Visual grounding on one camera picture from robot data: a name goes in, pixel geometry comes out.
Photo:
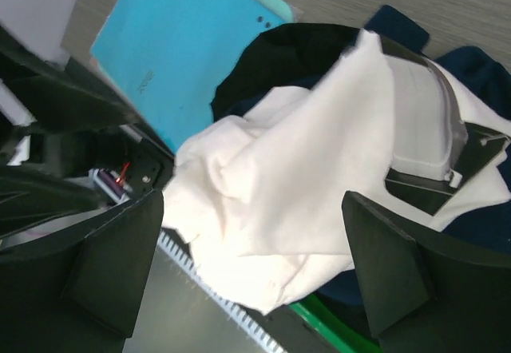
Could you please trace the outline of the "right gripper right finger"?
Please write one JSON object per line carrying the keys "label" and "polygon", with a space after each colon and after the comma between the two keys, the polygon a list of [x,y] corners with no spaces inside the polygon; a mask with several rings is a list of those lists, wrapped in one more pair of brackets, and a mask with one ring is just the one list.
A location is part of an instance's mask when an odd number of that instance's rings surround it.
{"label": "right gripper right finger", "polygon": [[348,191],[342,213],[371,334],[384,352],[508,352],[510,258]]}

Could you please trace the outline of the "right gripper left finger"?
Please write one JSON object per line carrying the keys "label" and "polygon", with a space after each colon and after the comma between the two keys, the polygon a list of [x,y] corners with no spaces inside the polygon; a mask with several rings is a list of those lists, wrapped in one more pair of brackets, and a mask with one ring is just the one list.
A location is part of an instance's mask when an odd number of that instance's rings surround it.
{"label": "right gripper left finger", "polygon": [[3,352],[120,352],[163,219],[151,191],[1,254]]}

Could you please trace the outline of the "white t-shirt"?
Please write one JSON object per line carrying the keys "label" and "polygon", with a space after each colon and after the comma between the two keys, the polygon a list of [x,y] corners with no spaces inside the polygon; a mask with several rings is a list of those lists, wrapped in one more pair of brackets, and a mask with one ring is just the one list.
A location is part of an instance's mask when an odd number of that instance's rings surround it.
{"label": "white t-shirt", "polygon": [[436,215],[387,192],[394,161],[438,158],[449,141],[438,108],[451,97],[455,125],[509,134],[509,120],[445,68],[387,55],[383,39],[362,30],[314,88],[275,87],[242,117],[186,140],[164,189],[163,225],[221,297],[263,314],[300,300],[353,266],[341,209],[348,191],[436,231],[509,200],[497,169],[504,153]]}

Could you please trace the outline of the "black flower print t-shirt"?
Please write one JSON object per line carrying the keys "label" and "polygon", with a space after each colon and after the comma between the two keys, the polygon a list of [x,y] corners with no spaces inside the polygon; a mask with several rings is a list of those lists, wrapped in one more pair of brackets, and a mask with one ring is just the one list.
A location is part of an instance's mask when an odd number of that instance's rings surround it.
{"label": "black flower print t-shirt", "polygon": [[216,88],[213,120],[275,86],[325,74],[357,34],[357,28],[325,23],[289,23],[261,33]]}

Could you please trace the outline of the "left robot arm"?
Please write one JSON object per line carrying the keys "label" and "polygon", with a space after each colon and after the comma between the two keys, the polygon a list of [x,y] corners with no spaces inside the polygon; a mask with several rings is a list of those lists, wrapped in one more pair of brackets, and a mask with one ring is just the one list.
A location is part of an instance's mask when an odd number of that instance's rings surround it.
{"label": "left robot arm", "polygon": [[59,69],[3,30],[1,82],[30,116],[25,124],[1,117],[2,237],[100,208],[100,195],[76,183],[92,169],[120,173],[134,196],[169,181],[168,149],[79,64]]}

